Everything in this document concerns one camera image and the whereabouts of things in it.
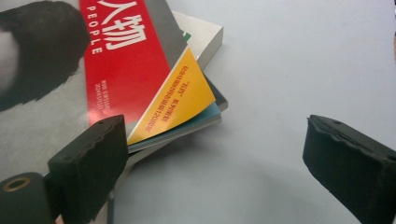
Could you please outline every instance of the black plastic part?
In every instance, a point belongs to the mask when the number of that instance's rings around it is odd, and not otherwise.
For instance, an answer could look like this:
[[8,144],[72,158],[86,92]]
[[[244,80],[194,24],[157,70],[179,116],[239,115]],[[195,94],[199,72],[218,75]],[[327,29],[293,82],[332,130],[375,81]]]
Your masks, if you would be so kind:
[[128,159],[123,116],[91,126],[49,160],[50,179],[64,195],[65,223],[88,223],[98,214]]
[[395,151],[340,121],[312,115],[303,159],[314,178],[361,223],[392,223]]
[[0,223],[55,223],[41,175],[15,175],[0,183]]

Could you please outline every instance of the table surface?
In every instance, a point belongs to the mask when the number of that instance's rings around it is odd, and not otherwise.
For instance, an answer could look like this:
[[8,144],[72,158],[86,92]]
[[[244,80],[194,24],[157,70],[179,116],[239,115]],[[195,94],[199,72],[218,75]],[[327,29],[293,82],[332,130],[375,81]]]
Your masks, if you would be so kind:
[[392,0],[167,0],[223,25],[205,73],[229,100],[222,123],[139,162],[115,223],[359,223],[308,172],[311,114],[396,149]]

